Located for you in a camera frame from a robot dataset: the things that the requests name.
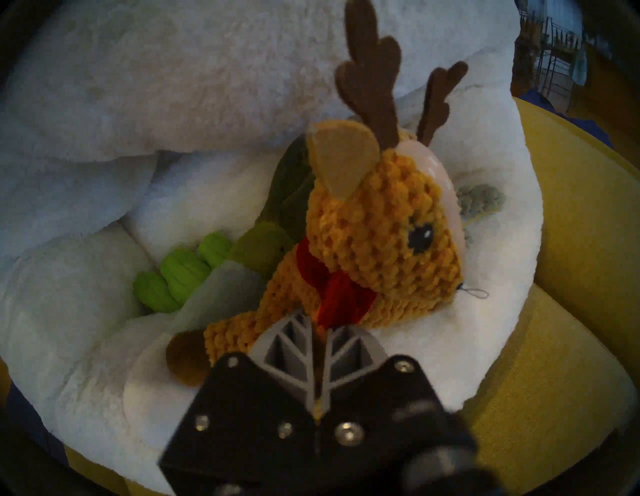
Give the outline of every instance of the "tan ear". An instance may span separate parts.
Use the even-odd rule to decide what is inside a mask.
[[[309,163],[316,177],[338,200],[346,200],[380,161],[373,132],[360,122],[328,120],[307,132]]]

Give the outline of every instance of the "yellow cushion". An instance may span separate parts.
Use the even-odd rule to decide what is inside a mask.
[[[631,418],[634,385],[587,328],[534,285],[518,326],[462,414],[481,463],[523,493],[598,447]]]
[[[640,385],[640,172],[566,120],[516,102],[544,206],[536,282]]]

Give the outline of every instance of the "felt antler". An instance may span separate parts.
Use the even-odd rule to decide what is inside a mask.
[[[429,76],[424,96],[424,110],[418,124],[416,135],[426,147],[429,146],[436,129],[443,126],[449,118],[449,104],[444,99],[465,77],[469,66],[465,62],[456,62],[449,70],[438,67]]]
[[[398,144],[393,88],[400,71],[400,46],[391,36],[378,38],[371,0],[348,0],[344,9],[351,59],[335,71],[338,94],[368,128],[380,150]]]

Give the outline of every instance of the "reindeer plush toy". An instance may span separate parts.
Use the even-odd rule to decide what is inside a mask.
[[[337,68],[335,82],[362,123],[310,127],[316,182],[307,235],[285,255],[255,312],[173,338],[166,357],[184,384],[204,382],[220,356],[249,351],[262,332],[297,308],[312,316],[322,336],[346,324],[375,328],[424,317],[451,302],[461,286],[460,208],[428,145],[449,116],[446,96],[468,67],[458,62],[431,73],[414,135],[398,128],[392,97],[398,43],[378,38],[370,0],[349,0],[345,22],[351,60]]]

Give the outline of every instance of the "reindeer eye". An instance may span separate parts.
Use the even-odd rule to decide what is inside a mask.
[[[416,226],[409,233],[409,248],[416,255],[426,252],[433,242],[433,227],[431,224]]]

